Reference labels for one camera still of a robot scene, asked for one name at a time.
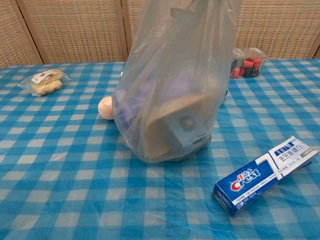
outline plastic bag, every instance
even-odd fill
[[[143,161],[178,161],[211,142],[229,84],[241,0],[143,2],[115,123]]]
[[[50,69],[23,79],[18,87],[41,97],[61,89],[70,81],[68,75],[59,69]]]

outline woven panel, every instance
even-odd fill
[[[142,1],[123,2],[128,8],[124,19],[129,21],[131,39]],[[236,46],[258,47],[270,58],[307,58],[319,30],[319,0],[243,0]]]
[[[0,4],[0,68],[41,63],[10,0]]]
[[[19,6],[45,63],[128,56],[119,0],[20,0]]]

